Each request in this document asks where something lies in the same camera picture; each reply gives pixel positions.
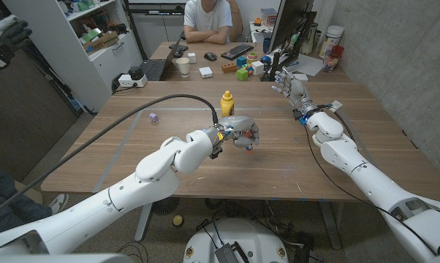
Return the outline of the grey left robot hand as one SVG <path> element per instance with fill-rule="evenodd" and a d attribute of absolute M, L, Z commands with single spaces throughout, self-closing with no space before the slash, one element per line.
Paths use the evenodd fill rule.
<path fill-rule="evenodd" d="M 244 115 L 223 117 L 218 122 L 224 140 L 232 140 L 237 148 L 252 150 L 259 144 L 259 127 L 254 119 Z"/>

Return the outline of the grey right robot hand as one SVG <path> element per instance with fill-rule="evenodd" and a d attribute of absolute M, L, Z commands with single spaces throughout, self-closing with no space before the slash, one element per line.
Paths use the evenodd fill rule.
<path fill-rule="evenodd" d="M 275 72 L 275 82 L 272 89 L 288 98 L 292 107 L 302 115 L 311 114 L 319 109 L 309 96 L 308 89 L 285 67 Z"/>

